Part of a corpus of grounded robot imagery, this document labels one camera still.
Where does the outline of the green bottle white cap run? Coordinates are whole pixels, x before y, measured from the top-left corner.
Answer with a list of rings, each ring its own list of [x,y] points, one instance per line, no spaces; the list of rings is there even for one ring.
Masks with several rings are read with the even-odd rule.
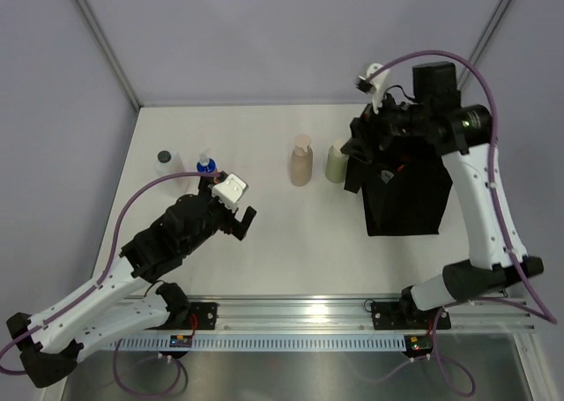
[[[345,138],[338,138],[328,150],[325,177],[330,182],[342,183],[345,181],[348,156],[341,151],[345,143]]]

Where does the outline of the beige pump bottle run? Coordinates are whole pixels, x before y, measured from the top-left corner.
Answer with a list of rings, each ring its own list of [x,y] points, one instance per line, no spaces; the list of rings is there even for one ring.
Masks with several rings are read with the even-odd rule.
[[[292,185],[301,187],[306,185],[313,170],[313,151],[311,137],[300,134],[293,141],[293,150],[290,159],[290,181]]]

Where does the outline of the black canvas bag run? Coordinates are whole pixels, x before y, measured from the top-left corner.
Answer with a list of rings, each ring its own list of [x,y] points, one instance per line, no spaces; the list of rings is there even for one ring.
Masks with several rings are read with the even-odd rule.
[[[369,144],[374,161],[348,156],[345,176],[345,190],[362,195],[367,234],[438,234],[452,181],[434,147],[421,137],[395,138],[387,150]]]

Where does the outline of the blue orange pump bottle back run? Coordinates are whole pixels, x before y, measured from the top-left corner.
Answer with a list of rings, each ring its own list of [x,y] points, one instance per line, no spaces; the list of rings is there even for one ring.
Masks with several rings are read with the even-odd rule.
[[[210,155],[210,149],[204,149],[200,152],[197,161],[197,172],[201,174],[201,179],[217,180],[219,176],[217,163]]]

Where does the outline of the clear bottle black cap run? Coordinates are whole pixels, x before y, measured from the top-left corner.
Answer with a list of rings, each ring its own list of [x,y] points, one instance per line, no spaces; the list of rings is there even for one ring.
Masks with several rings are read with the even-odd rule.
[[[182,159],[177,152],[162,150],[157,153],[154,169],[158,177],[176,175],[186,171]],[[186,180],[183,177],[176,177],[163,182],[169,187],[185,190]]]

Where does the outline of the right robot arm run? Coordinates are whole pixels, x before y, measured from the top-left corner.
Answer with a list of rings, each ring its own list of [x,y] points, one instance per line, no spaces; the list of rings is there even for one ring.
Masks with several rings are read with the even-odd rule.
[[[352,120],[342,153],[345,189],[362,195],[372,236],[436,234],[449,194],[458,197],[469,255],[404,289],[400,320],[418,328],[432,309],[524,282],[544,265],[515,230],[490,110],[462,104],[453,63],[417,65],[412,79],[412,96],[399,102],[383,66],[367,67],[357,86],[372,99]]]

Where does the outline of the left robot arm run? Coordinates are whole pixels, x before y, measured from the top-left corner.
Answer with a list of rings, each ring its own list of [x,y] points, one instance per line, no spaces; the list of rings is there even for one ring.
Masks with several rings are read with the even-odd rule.
[[[7,320],[20,373],[35,387],[61,381],[87,357],[131,333],[164,325],[176,330],[188,322],[189,299],[174,283],[129,306],[117,304],[180,267],[218,231],[245,238],[256,210],[248,207],[241,220],[235,214],[247,183],[225,172],[201,173],[199,179],[197,193],[179,197],[122,248],[113,244],[100,275],[40,313]]]

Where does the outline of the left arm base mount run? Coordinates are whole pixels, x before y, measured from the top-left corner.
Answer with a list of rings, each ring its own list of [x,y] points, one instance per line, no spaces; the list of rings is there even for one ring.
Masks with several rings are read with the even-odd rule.
[[[183,322],[172,327],[173,330],[192,330],[196,326],[199,330],[215,330],[218,318],[217,302],[195,301],[190,304],[190,310]]]

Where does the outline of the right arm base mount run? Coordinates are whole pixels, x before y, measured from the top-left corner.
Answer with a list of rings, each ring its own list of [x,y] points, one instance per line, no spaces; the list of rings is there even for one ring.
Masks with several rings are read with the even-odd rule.
[[[375,330],[431,330],[438,308],[419,310],[410,301],[368,301]]]

